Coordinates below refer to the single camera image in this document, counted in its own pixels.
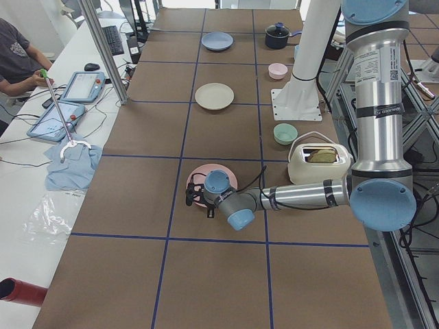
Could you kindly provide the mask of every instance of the blue cloth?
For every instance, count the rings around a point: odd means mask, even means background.
[[[84,139],[72,134],[73,140],[84,141]],[[78,144],[69,147],[64,151],[64,162],[61,163],[61,149],[68,143],[67,136],[63,140],[45,152],[46,157],[52,160],[47,167],[46,189],[49,191],[79,189],[86,190],[91,183],[99,160],[102,156],[102,148],[91,145]]]

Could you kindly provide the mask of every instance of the pot lid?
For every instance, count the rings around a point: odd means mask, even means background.
[[[286,36],[289,36],[289,29],[288,27],[284,26],[283,23],[276,23],[273,25],[270,25],[267,27],[265,32],[271,36],[274,36],[276,38],[284,38]]]

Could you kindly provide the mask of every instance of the red cylinder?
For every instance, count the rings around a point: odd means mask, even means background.
[[[7,278],[0,282],[0,300],[18,304],[41,307],[46,297],[47,288]]]

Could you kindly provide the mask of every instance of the computer mouse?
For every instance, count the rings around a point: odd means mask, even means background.
[[[98,64],[95,63],[87,63],[84,66],[84,71],[96,71],[99,70],[101,67]]]

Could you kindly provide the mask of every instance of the pink plate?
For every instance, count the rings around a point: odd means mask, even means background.
[[[227,174],[228,179],[230,180],[230,185],[231,185],[232,187],[234,187],[234,188],[238,188],[238,181],[237,181],[237,179],[236,179],[235,174],[234,174],[229,168],[227,168],[227,167],[225,167],[225,166],[222,166],[222,165],[220,165],[220,164],[216,164],[216,163],[208,163],[208,164],[204,164],[204,165],[199,166],[198,168],[194,169],[194,170],[190,173],[189,177],[187,178],[186,186],[187,186],[188,183],[191,181],[191,176],[192,176],[194,173],[203,173],[204,175],[207,175],[208,173],[210,173],[210,172],[213,171],[213,170],[222,170],[224,173]],[[206,179],[206,177],[203,176],[203,175],[195,175],[195,176],[193,177],[193,182],[194,182],[195,184],[203,184],[204,181],[205,181],[205,179]],[[197,202],[195,202],[195,203],[196,203],[197,205],[201,206],[201,207],[205,207],[205,208],[206,208],[206,206],[205,206],[204,204],[199,204],[199,203],[197,203]]]

